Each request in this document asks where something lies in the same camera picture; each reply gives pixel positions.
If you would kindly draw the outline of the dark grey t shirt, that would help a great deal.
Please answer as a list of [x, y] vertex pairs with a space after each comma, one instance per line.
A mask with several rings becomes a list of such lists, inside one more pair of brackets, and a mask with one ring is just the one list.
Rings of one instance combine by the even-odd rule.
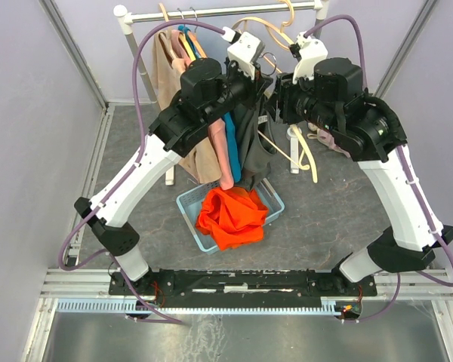
[[277, 153], [267, 142], [273, 139], [271, 122], [261, 105], [254, 109], [238, 105], [232, 114], [241, 167], [241, 179], [236, 185], [251, 191], [271, 171], [270, 162]]

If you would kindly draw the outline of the beige plastic hanger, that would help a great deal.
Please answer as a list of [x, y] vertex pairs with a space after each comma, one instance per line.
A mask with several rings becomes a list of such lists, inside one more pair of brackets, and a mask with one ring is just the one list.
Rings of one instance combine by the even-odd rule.
[[289, 18], [283, 21], [280, 26], [275, 26], [271, 22], [260, 17], [243, 17], [237, 20], [233, 25], [233, 30], [238, 30], [240, 33], [248, 30], [248, 23], [259, 23], [264, 26], [270, 38], [283, 50], [288, 51], [289, 46], [293, 44], [293, 40], [285, 33], [285, 28], [292, 25], [295, 19], [294, 7], [291, 1], [281, 0], [280, 3], [287, 5]]

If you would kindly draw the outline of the white hanger of grey shirt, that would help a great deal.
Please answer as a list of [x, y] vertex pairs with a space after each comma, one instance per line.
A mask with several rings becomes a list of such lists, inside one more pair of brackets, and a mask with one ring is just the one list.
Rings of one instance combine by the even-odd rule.
[[290, 162], [290, 173], [298, 174], [302, 171], [311, 172], [312, 181], [317, 183], [319, 181], [318, 171], [315, 158], [307, 144], [300, 128], [297, 125], [291, 125], [286, 131], [287, 138], [290, 142], [290, 153], [285, 153], [280, 149], [269, 137], [267, 137], [260, 130], [257, 132], [264, 140], [273, 146], [283, 157], [287, 158]]

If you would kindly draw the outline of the orange t shirt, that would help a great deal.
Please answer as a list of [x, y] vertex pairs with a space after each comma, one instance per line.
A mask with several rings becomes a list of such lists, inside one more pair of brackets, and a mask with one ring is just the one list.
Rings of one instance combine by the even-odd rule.
[[268, 207], [255, 190], [241, 187], [208, 192], [196, 219], [196, 229], [212, 237], [221, 251], [263, 240]]

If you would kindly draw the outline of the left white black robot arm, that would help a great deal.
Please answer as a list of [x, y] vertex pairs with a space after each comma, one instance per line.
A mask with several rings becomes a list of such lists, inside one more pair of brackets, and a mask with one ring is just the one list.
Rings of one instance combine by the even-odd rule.
[[223, 68], [211, 58], [191, 62], [180, 76], [180, 90], [149, 126], [137, 152], [101, 192], [74, 203], [134, 293], [147, 292], [152, 276], [140, 236], [128, 222], [131, 212], [169, 168], [208, 138], [211, 124], [239, 105], [255, 106], [272, 82], [257, 64], [232, 60]]

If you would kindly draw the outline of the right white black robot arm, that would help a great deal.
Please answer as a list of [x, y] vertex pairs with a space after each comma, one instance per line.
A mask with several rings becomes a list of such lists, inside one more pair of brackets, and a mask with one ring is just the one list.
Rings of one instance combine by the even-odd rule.
[[390, 221], [375, 241], [339, 262], [334, 291], [348, 295], [376, 272], [422, 273], [434, 250], [453, 241], [453, 226], [440, 222], [427, 202], [397, 114], [369, 94], [361, 66], [334, 57], [319, 61], [305, 80], [281, 73], [270, 103], [280, 121], [308, 121], [332, 136], [371, 181]]

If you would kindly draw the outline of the blue t shirt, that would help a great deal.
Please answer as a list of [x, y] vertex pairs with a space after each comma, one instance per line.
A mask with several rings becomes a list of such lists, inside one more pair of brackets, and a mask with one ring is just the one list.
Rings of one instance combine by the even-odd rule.
[[238, 148], [236, 145], [236, 141], [233, 139], [233, 131], [235, 130], [235, 128], [233, 126], [233, 121], [229, 114], [225, 114], [225, 116], [220, 118], [220, 120], [222, 120], [225, 124], [227, 150], [230, 160], [230, 168], [233, 174], [233, 185], [234, 185], [234, 182], [240, 180], [241, 176]]

